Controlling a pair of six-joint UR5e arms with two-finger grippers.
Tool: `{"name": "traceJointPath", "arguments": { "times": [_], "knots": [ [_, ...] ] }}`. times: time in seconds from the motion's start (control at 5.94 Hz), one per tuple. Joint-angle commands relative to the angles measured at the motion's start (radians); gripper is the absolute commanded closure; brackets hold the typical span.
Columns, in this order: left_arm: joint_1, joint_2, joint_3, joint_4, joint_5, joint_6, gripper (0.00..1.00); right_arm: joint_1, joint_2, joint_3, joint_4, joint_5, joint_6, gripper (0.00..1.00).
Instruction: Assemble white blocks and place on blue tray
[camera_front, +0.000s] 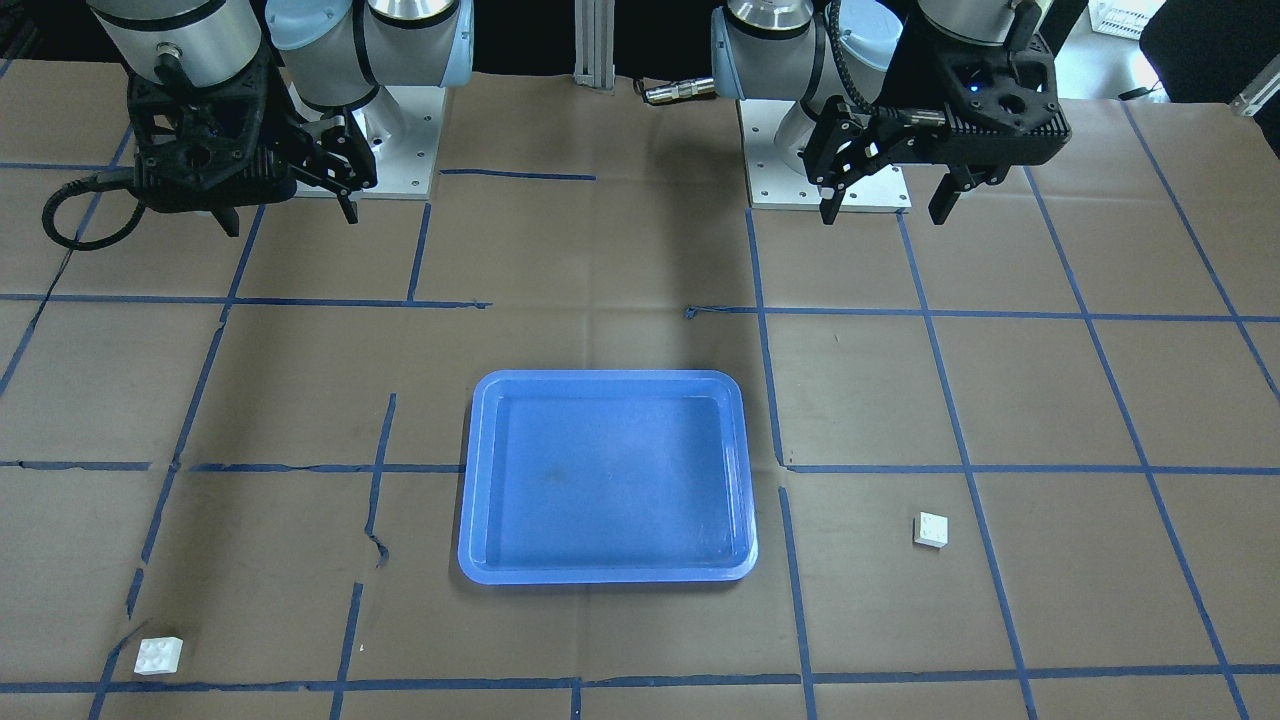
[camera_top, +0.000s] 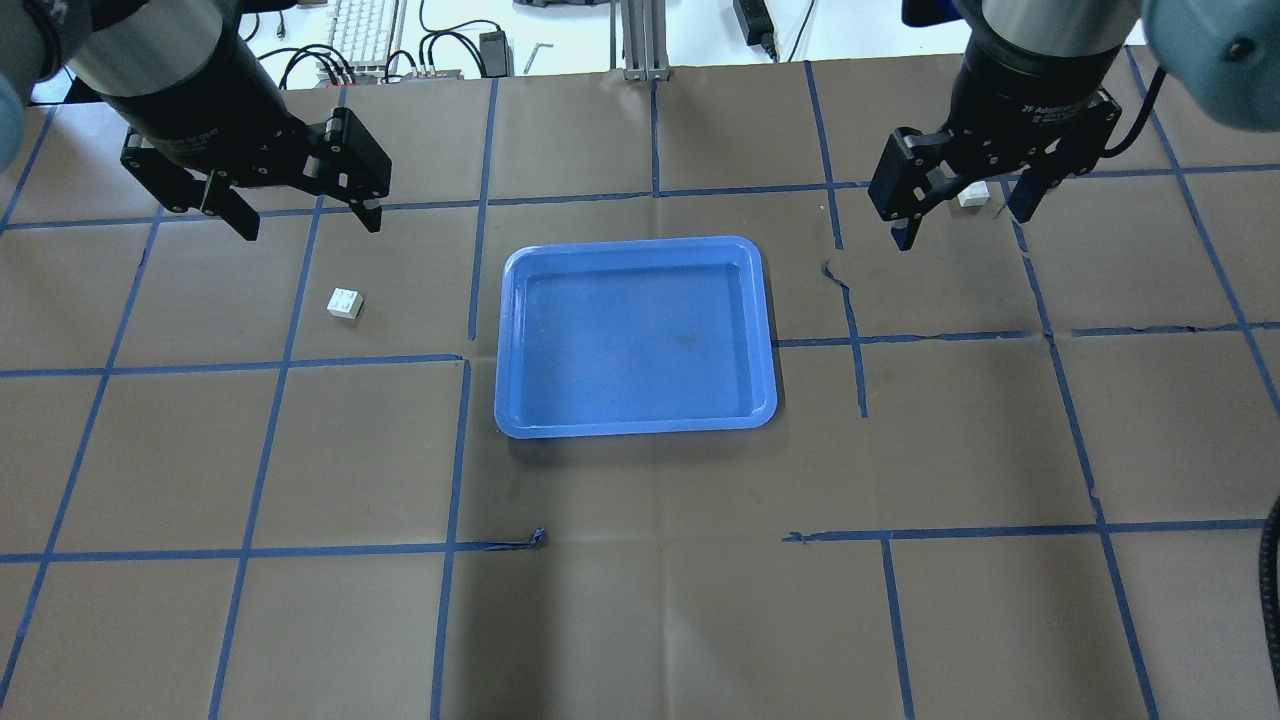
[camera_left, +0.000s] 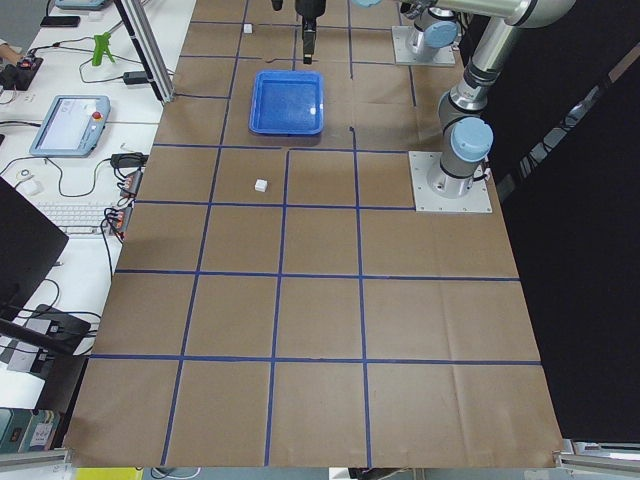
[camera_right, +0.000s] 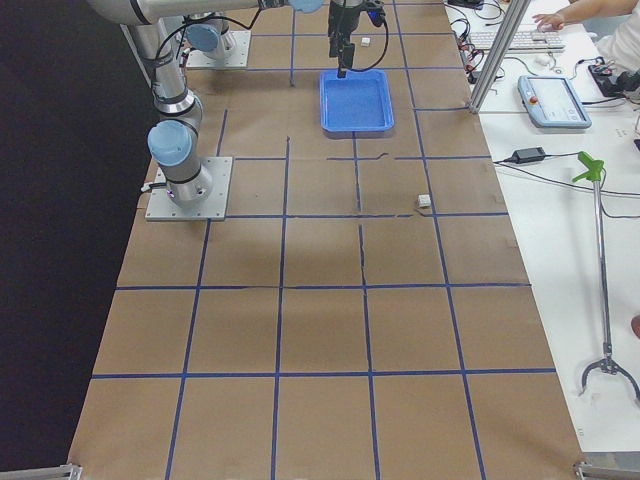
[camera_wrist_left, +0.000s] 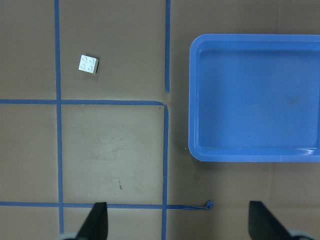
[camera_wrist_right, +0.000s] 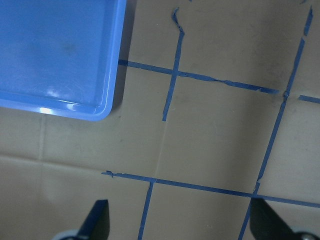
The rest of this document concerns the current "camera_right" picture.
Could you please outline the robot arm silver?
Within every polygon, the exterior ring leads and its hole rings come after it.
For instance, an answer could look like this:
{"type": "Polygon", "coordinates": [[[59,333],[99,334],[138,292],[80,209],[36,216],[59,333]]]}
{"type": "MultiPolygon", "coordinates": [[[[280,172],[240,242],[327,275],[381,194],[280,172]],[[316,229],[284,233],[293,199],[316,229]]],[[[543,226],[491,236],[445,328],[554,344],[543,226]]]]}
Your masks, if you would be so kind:
{"type": "Polygon", "coordinates": [[[196,24],[227,10],[265,9],[289,6],[313,13],[319,1],[91,1],[89,5],[104,19],[117,23],[131,37],[132,50],[149,79],[154,107],[160,122],[147,137],[151,155],[167,183],[169,203],[177,207],[199,207],[211,196],[215,185],[211,171],[196,154],[202,104],[189,90],[175,58],[164,21],[188,16],[196,24]]]}
{"type": "MultiPolygon", "coordinates": [[[[313,13],[322,6],[322,1],[258,1],[258,11],[246,30],[250,30],[260,12],[280,6],[290,6],[295,11],[313,13]]],[[[327,36],[329,39],[329,57],[337,60],[337,77],[345,78],[346,72],[353,67],[355,45],[351,34],[358,28],[362,12],[366,10],[364,1],[331,1],[328,13],[327,36]]],[[[231,20],[219,12],[210,13],[197,20],[185,20],[185,33],[192,47],[207,54],[224,52],[226,46],[222,40],[228,31],[231,20]]]]}

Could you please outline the person hand at keyboard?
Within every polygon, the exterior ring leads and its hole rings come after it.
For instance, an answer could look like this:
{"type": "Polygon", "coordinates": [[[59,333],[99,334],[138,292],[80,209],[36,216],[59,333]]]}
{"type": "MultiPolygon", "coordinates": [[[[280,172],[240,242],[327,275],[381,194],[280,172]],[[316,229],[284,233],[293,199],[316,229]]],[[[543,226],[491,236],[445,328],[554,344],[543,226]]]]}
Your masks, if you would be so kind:
{"type": "Polygon", "coordinates": [[[559,13],[537,14],[532,17],[536,29],[540,32],[559,31],[564,28],[564,17],[559,13]]]}

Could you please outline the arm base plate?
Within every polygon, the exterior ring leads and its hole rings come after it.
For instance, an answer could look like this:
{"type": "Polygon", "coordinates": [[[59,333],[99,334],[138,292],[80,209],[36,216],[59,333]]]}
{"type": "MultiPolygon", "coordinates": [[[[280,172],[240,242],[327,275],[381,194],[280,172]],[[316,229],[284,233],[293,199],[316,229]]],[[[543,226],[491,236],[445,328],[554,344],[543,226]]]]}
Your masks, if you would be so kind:
{"type": "Polygon", "coordinates": [[[232,177],[232,157],[199,157],[199,174],[184,184],[166,180],[161,168],[149,190],[145,219],[148,221],[224,221],[232,177]]]}
{"type": "Polygon", "coordinates": [[[186,67],[191,70],[245,69],[248,65],[250,31],[220,33],[211,25],[187,30],[190,45],[186,67]]]}

